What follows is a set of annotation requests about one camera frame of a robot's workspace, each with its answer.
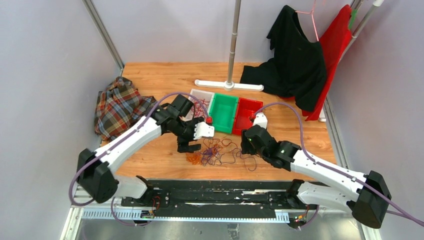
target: checkered fabric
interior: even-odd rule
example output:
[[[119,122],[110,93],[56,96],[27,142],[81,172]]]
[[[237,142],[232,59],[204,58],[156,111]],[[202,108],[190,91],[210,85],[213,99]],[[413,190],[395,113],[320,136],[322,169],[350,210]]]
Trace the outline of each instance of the checkered fabric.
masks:
[[[98,93],[94,131],[105,141],[114,140],[155,103],[153,96],[141,96],[129,79],[117,77],[105,91]]]

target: white wall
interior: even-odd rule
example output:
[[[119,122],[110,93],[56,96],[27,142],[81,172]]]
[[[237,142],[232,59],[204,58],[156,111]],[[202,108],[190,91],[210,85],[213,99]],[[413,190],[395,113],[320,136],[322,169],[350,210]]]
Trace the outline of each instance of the white wall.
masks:
[[[0,239],[57,240],[118,68],[81,0],[1,1],[0,33]]]
[[[235,0],[94,0],[124,62],[227,62]],[[272,57],[266,36],[284,5],[309,12],[313,0],[242,0],[236,62]],[[351,0],[317,0],[315,19],[321,36]],[[300,23],[316,41],[310,15]]]
[[[423,8],[420,0],[386,0],[340,62],[329,92],[351,167],[383,174],[392,200],[421,220]],[[380,232],[384,240],[422,239],[424,228],[387,215]]]

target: wooden table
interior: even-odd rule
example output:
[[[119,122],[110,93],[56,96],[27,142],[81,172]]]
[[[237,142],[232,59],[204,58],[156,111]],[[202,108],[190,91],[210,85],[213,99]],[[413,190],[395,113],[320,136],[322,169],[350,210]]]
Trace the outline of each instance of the wooden table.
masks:
[[[258,63],[236,63],[233,79],[240,81],[244,65],[257,66]],[[218,88],[195,86],[194,80],[225,81],[228,64],[225,62],[170,62],[170,63],[127,63],[122,76],[132,80],[143,96],[154,96],[157,100],[172,92],[189,93],[199,89],[262,101],[263,104],[282,101],[275,95],[264,92],[242,90],[225,91]],[[295,106],[293,101],[286,101]],[[296,116],[287,107],[271,106],[263,111],[268,118],[268,131],[277,141],[288,140],[300,145],[299,124]],[[336,163],[326,124],[318,121],[304,121],[304,141],[306,148],[314,155]],[[215,138],[229,138],[240,145],[241,137],[221,132]],[[209,180],[312,180],[302,174],[277,169],[259,157],[255,157],[257,166],[253,169],[253,159],[237,158],[234,164],[193,165],[186,160],[185,153],[177,152],[177,137],[167,133],[136,152],[117,171],[124,176],[140,175],[147,179],[209,179]],[[231,153],[222,157],[222,162],[233,162]]]

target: red cloth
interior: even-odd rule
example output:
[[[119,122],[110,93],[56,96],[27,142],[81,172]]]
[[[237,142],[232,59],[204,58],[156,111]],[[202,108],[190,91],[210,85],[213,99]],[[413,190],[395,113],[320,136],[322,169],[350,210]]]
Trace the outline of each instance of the red cloth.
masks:
[[[327,69],[327,81],[316,102],[315,109],[311,111],[302,110],[302,115],[307,116],[305,121],[315,121],[320,117],[321,109],[329,92],[336,68],[342,57],[343,51],[352,39],[351,31],[348,28],[349,19],[351,18],[352,9],[349,5],[344,6],[338,15],[334,18],[324,35],[319,39],[322,46],[322,53]]]

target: black cloth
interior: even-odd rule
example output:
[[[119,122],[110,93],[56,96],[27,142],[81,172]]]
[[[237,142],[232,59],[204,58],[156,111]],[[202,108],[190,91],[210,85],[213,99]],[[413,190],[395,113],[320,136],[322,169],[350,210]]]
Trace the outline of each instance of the black cloth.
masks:
[[[319,42],[309,42],[298,14],[286,5],[266,38],[274,57],[257,67],[244,66],[240,83],[262,84],[263,91],[283,98],[294,96],[296,105],[312,112],[327,80]]]

